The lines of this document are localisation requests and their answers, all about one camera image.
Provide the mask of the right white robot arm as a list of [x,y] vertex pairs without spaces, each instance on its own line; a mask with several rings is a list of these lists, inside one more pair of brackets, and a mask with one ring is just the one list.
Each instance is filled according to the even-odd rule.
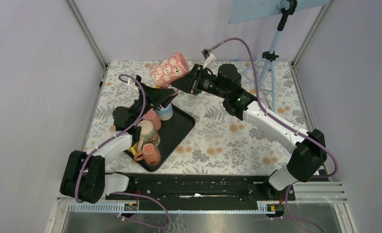
[[326,161],[325,146],[319,142],[324,135],[318,130],[298,128],[266,109],[241,86],[241,78],[233,64],[221,65],[216,75],[195,64],[189,73],[171,82],[171,86],[188,94],[207,92],[223,98],[223,107],[230,115],[261,128],[291,153],[287,165],[273,172],[263,188],[268,199],[276,200],[288,185],[308,182]]

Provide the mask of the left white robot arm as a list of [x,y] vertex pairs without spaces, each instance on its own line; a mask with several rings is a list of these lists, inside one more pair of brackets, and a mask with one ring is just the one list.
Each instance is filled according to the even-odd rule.
[[122,152],[139,141],[143,115],[150,109],[166,107],[176,96],[172,88],[153,88],[141,82],[141,77],[122,74],[119,80],[135,89],[139,98],[130,107],[115,109],[116,131],[92,151],[74,150],[68,157],[60,184],[60,194],[74,198],[77,203],[97,203],[101,198],[118,193],[123,199],[131,199],[136,192],[127,175],[106,174],[105,167]]

